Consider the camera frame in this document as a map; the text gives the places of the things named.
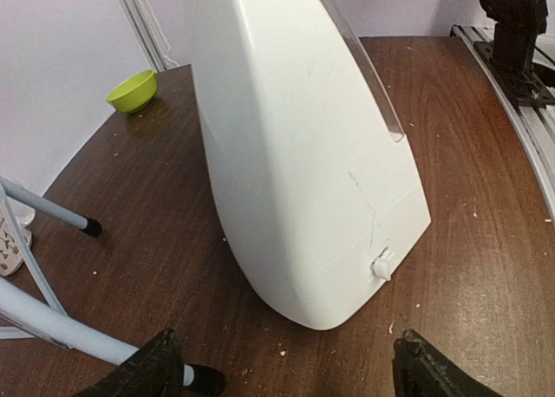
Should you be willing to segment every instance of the wooden table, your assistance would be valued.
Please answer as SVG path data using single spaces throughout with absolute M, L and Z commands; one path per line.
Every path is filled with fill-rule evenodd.
M 393 341 L 409 327 L 506 396 L 552 395 L 555 232 L 486 77 L 459 39 L 364 43 L 433 223 L 354 317 L 311 331 L 246 282 L 212 202 L 188 67 L 160 75 L 141 113 L 114 114 L 49 189 L 106 228 L 96 241 L 50 218 L 33 224 L 66 310 L 136 345 L 174 328 L 186 361 L 226 373 L 228 396 L 392 396 Z M 28 271 L 12 280 L 38 295 Z M 5 396 L 70 395 L 112 368 L 39 340 L 0 342 L 0 357 Z

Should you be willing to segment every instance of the black rubber foot cap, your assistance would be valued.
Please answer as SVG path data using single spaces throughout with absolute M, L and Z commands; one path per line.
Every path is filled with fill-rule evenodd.
M 217 369 L 187 364 L 194 370 L 194 378 L 186 390 L 203 395 L 221 395 L 225 389 L 225 376 Z
M 102 225 L 96 219 L 87 218 L 87 226 L 81 230 L 81 232 L 90 235 L 91 237 L 98 237 L 102 234 Z

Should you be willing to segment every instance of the lime green bowl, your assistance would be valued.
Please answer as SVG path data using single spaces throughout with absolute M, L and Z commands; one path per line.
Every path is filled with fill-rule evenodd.
M 136 113 L 148 105 L 158 90 L 153 70 L 145 70 L 118 85 L 106 101 L 121 113 Z

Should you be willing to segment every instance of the black mount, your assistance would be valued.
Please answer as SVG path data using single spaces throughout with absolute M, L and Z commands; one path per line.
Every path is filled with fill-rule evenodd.
M 546 0 L 480 0 L 495 24 L 493 43 L 474 47 L 514 106 L 555 105 L 555 97 L 534 71 L 538 35 L 547 29 Z
M 501 397 L 477 382 L 428 341 L 407 330 L 395 341 L 396 397 Z
M 225 377 L 214 368 L 189 365 L 193 382 L 183 387 L 180 345 L 171 329 L 157 334 L 111 374 L 73 397 L 178 397 L 183 389 L 221 395 Z

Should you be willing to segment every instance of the white appliance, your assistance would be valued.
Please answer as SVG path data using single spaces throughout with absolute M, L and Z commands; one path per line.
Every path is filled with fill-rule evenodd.
M 415 161 L 333 0 L 188 0 L 212 191 L 272 308 L 332 329 L 430 223 Z

